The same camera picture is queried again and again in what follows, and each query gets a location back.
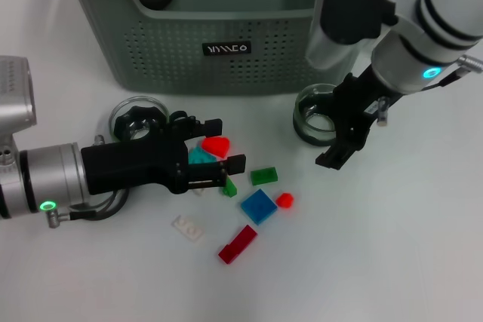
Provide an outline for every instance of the white surface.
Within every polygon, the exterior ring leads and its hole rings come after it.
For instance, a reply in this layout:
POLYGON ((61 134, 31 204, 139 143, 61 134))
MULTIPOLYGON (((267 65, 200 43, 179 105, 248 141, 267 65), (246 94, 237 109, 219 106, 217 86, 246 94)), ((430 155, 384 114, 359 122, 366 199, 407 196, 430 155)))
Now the white surface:
MULTIPOLYGON (((0 54, 27 56, 35 88, 38 125, 18 146, 89 146, 131 94, 112 79, 78 1, 0 8, 0 54)), ((470 53, 483 57, 483 48, 470 53)), ((248 170, 277 167, 267 194, 292 192, 294 207, 256 227, 232 265, 217 253, 252 225, 237 205, 253 191, 248 174, 232 178, 232 199, 145 186, 103 222, 49 230, 41 215, 1 221, 0 320, 480 321, 480 78, 399 101, 341 171, 316 166, 321 149, 295 136, 295 95, 155 95, 171 111, 221 117, 248 170), (171 226, 179 215, 204 229, 198 243, 171 226)))

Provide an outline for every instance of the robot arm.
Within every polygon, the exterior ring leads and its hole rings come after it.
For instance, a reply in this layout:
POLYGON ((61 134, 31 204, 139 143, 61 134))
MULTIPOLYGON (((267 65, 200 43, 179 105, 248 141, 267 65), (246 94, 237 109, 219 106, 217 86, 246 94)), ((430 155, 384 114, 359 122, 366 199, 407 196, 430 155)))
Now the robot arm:
MULTIPOLYGON (((168 122, 151 109, 135 108, 116 122, 115 135, 123 140, 119 143, 81 151, 74 143, 18 152, 13 133, 36 122, 30 72, 25 58, 0 57, 0 219, 57 213, 57 207, 86 203, 89 195, 148 183, 166 186, 174 194, 225 186, 227 175, 245 171, 244 155, 210 164, 188 163, 185 140, 220 135, 221 120, 202 124, 185 112, 175 112, 168 122), (123 134, 124 126, 133 125, 140 112, 148 112, 142 116, 149 133, 130 140, 123 134)), ((93 219, 93 213, 74 212, 70 219, 93 219)), ((49 225, 55 228, 58 218, 51 216, 55 220, 49 219, 49 225)))
POLYGON ((394 26, 388 0, 315 0, 306 58, 316 69, 339 63, 366 38, 377 38, 382 24, 394 26))
MULTIPOLYGON (((371 65, 358 78, 347 75, 334 89, 326 116, 334 123, 336 141, 316 160, 324 167, 339 170, 355 151, 364 147, 374 121, 386 125, 391 105, 404 95, 425 90, 447 67, 456 63, 460 69, 438 85, 450 84, 469 71, 483 71, 482 62, 465 55, 483 38, 481 0, 375 2, 379 6, 371 10, 379 14, 379 20, 370 23, 370 32, 358 32, 359 36, 353 36, 351 42, 344 43, 340 36, 327 32, 327 24, 324 27, 323 22, 321 26, 315 21, 312 25, 307 57, 316 68, 327 68, 341 60, 347 48, 357 46, 361 39, 376 38, 377 24, 380 31, 382 23, 391 25, 395 20, 389 34, 375 47, 371 65), (325 57, 325 49, 332 53, 325 57)), ((364 16, 361 9, 352 10, 351 19, 364 16)))

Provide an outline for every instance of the green block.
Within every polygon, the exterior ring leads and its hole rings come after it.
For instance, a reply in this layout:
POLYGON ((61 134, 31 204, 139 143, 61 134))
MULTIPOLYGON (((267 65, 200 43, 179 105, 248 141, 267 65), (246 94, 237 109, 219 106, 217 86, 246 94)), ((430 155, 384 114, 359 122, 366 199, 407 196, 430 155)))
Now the green block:
POLYGON ((274 167, 252 171, 250 176, 253 186, 278 181, 277 170, 274 167))
POLYGON ((222 192, 224 195, 231 198, 233 198, 238 192, 235 184, 229 177, 226 177, 226 186, 223 188, 222 192))

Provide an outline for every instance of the green led light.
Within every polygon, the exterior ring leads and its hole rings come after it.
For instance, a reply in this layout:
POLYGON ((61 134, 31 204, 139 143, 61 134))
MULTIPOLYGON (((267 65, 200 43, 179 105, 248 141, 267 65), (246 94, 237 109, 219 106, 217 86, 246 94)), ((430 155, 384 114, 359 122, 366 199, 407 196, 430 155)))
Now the green led light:
POLYGON ((40 204, 40 210, 42 211, 49 211, 49 210, 53 210, 57 207, 57 204, 55 204, 55 202, 53 201, 44 201, 42 204, 40 204))

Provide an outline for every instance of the clear glass bowl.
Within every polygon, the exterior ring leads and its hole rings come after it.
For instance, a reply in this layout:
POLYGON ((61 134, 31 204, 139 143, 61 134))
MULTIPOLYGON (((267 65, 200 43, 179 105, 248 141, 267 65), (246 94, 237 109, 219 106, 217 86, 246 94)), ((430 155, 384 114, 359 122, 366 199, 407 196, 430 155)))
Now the clear glass bowl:
MULTIPOLYGON (((109 117, 109 132, 111 133, 111 137, 113 140, 118 141, 118 138, 114 135, 115 120, 117 119, 117 117, 122 116, 123 114, 128 112, 133 106, 148 108, 154 106, 159 109, 163 113, 163 115, 166 116, 166 120, 167 122, 169 122, 169 111, 166 106, 161 103, 161 101, 148 96, 131 97, 119 103, 111 112, 111 115, 109 117)), ((145 125, 145 127, 141 127, 135 130, 131 138, 138 139, 148 134, 149 125, 147 123, 145 123, 145 125)))
POLYGON ((335 141, 335 126, 326 116, 333 102, 332 84, 313 84, 295 100, 294 128, 300 138, 314 146, 330 146, 335 141))

